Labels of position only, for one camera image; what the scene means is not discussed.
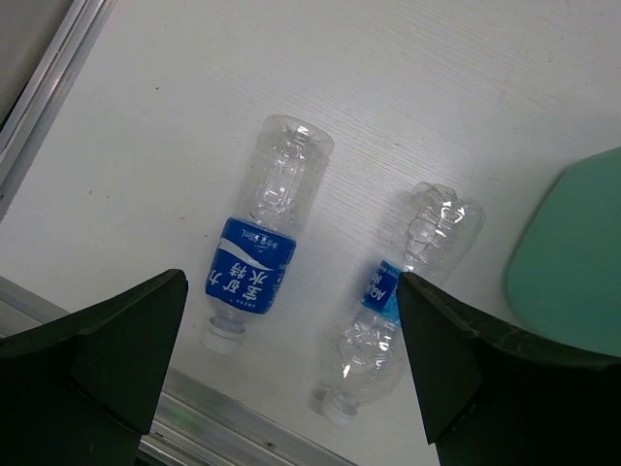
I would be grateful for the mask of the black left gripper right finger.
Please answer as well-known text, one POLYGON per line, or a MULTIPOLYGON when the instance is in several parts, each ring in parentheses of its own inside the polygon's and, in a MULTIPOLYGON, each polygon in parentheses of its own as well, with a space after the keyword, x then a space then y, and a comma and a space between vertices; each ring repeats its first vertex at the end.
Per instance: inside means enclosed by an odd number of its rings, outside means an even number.
POLYGON ((400 320, 443 465, 616 465, 620 360, 488 315, 404 273, 400 320))

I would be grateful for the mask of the crushed clear bottle light-blue label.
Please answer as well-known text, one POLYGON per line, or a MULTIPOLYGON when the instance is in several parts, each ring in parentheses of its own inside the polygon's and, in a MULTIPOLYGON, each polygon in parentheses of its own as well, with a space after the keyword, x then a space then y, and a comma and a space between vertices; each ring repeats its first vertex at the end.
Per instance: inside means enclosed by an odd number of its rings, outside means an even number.
POLYGON ((399 192, 382 226, 379 261, 351 316, 329 331, 320 353, 318 411, 348 426, 361 407, 390 394, 406 370, 397 289, 413 273, 443 283, 485 220, 481 205, 441 183, 399 192))

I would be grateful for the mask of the clear bottle dark blue label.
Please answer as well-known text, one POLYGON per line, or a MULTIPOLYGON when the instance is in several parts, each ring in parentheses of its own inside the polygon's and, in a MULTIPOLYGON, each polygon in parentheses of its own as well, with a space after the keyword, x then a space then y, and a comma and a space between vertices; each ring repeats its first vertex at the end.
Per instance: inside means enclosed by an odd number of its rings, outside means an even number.
POLYGON ((235 352, 247 325, 273 306, 333 149, 333 139, 306 121, 284 115, 264 121, 241 200, 206 276, 207 348, 235 352))

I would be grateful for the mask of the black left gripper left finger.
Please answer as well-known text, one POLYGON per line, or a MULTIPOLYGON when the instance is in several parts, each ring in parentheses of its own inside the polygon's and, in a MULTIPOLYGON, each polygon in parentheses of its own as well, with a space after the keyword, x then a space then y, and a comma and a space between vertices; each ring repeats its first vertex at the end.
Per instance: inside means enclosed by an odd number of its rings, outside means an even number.
POLYGON ((169 269, 1 341, 4 465, 131 465, 148 434, 188 293, 169 269))

